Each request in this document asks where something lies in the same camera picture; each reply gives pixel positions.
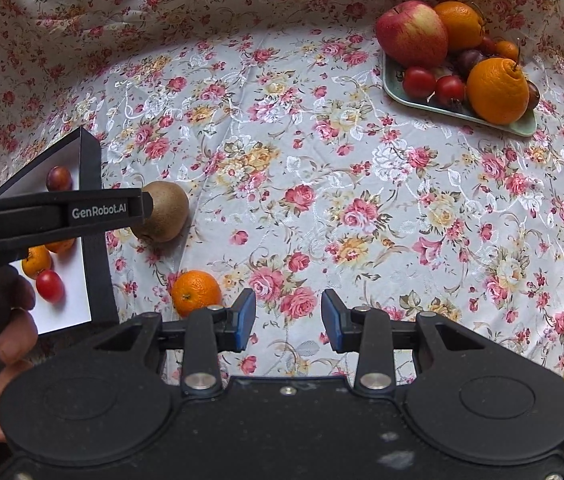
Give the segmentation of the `person left hand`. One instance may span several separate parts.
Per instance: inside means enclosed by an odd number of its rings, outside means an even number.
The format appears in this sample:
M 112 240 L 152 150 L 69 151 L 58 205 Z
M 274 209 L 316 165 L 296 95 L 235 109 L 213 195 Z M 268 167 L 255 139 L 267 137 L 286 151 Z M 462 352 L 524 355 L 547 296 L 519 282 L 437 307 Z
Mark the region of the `person left hand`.
M 35 306 L 31 284 L 12 266 L 0 268 L 0 395 L 19 374 L 30 370 L 27 355 L 38 341 L 30 312 Z M 0 425 L 0 442 L 6 441 Z

